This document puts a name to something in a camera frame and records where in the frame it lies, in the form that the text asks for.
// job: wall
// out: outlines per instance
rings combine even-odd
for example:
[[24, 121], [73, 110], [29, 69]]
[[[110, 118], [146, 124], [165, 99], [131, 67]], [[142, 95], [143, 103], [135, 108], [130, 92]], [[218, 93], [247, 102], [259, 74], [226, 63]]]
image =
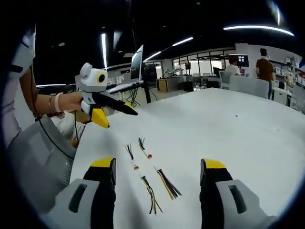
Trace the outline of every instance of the wall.
[[245, 74], [249, 74], [249, 77], [256, 78], [256, 61], [261, 58], [260, 49], [265, 48], [270, 60], [273, 61], [285, 61], [286, 57], [295, 57], [298, 61], [301, 61], [302, 57], [293, 53], [286, 51], [284, 49], [278, 49], [275, 47], [264, 46], [264, 45], [249, 45], [247, 43], [235, 44], [237, 54], [247, 54], [249, 59], [249, 68], [245, 68]]

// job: office chair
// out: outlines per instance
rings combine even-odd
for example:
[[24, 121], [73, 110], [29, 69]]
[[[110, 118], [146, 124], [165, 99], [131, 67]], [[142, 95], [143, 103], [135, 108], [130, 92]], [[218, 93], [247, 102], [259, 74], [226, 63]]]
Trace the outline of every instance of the office chair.
[[269, 82], [251, 77], [231, 75], [230, 90], [268, 99]]
[[[41, 123], [54, 143], [74, 158], [76, 149], [52, 120], [45, 116]], [[51, 142], [39, 122], [20, 132], [6, 151], [17, 183], [39, 213], [48, 212], [57, 194], [69, 185], [73, 159], [63, 152]]]
[[232, 72], [229, 71], [219, 71], [220, 80], [221, 80], [221, 89], [230, 89], [230, 77]]

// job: yellow wire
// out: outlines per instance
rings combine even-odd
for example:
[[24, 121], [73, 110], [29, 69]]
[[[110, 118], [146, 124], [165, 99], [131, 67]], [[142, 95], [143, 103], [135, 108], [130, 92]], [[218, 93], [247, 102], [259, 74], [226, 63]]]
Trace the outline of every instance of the yellow wire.
[[153, 209], [153, 211], [154, 211], [154, 214], [156, 215], [157, 214], [157, 212], [155, 211], [155, 207], [154, 207], [154, 205], [155, 205], [155, 198], [154, 198], [154, 194], [150, 191], [150, 188], [149, 188], [149, 186], [147, 185], [147, 183], [141, 178], [141, 180], [144, 182], [144, 184], [146, 185], [146, 188], [147, 188], [147, 191], [148, 191], [148, 193], [149, 193], [149, 195], [152, 197], [152, 209]]
[[166, 185], [166, 183], [165, 183], [165, 180], [163, 179], [163, 177], [162, 177], [160, 171], [158, 170], [157, 173], [160, 175], [160, 177], [161, 177], [161, 179], [162, 179], [162, 181], [163, 181], [163, 184], [164, 184], [164, 186], [165, 186], [165, 188], [166, 188], [168, 194], [170, 195], [171, 199], [173, 200], [174, 197], [173, 197], [173, 195], [172, 195], [170, 189], [167, 187], [167, 185]]

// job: ceiling light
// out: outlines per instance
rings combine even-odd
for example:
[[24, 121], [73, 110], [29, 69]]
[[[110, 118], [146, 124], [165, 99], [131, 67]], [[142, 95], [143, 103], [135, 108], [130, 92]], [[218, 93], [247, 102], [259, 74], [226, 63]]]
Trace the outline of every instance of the ceiling light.
[[180, 42], [177, 42], [176, 44], [173, 44], [173, 46], [176, 46], [176, 45], [178, 45], [178, 44], [182, 44], [182, 43], [184, 43], [184, 42], [188, 42], [188, 41], [190, 41], [190, 40], [192, 40], [193, 39], [193, 37], [189, 37], [189, 38], [187, 38], [187, 39], [185, 39], [185, 40], [183, 40], [183, 41], [180, 41]]
[[47, 86], [65, 86], [66, 84], [44, 84], [44, 85], [36, 85], [36, 87], [47, 87]]
[[149, 60], [150, 58], [152, 58], [152, 57], [154, 57], [154, 56], [156, 56], [156, 55], [159, 55], [161, 53], [161, 51], [158, 51], [158, 52], [156, 52], [155, 54], [153, 54], [153, 55], [151, 55], [150, 57], [148, 57], [147, 59], [145, 59], [144, 61], [147, 61], [147, 60]]
[[235, 30], [235, 29], [265, 29], [265, 30], [274, 30], [278, 32], [283, 32], [291, 36], [295, 36], [293, 33], [283, 30], [280, 28], [270, 27], [270, 26], [263, 26], [263, 25], [240, 25], [240, 26], [231, 26], [225, 27], [224, 30]]
[[104, 68], [107, 68], [107, 56], [106, 56], [106, 34], [102, 33], [102, 49], [103, 49], [103, 60], [104, 60]]

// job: white table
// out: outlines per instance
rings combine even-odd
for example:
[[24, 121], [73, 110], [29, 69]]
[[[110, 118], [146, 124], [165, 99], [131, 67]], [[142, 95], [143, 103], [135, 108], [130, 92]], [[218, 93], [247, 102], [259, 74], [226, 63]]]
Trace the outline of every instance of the white table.
[[[287, 106], [249, 94], [204, 89], [137, 108], [138, 116], [116, 113], [111, 127], [86, 126], [71, 181], [94, 160], [117, 158], [116, 229], [200, 228], [200, 160], [220, 160], [234, 179], [259, 198], [268, 215], [289, 203], [305, 166], [305, 116]], [[148, 161], [138, 147], [152, 154]], [[132, 151], [164, 213], [149, 215], [150, 196], [130, 164]], [[163, 169], [182, 196], [172, 201], [153, 164]]]

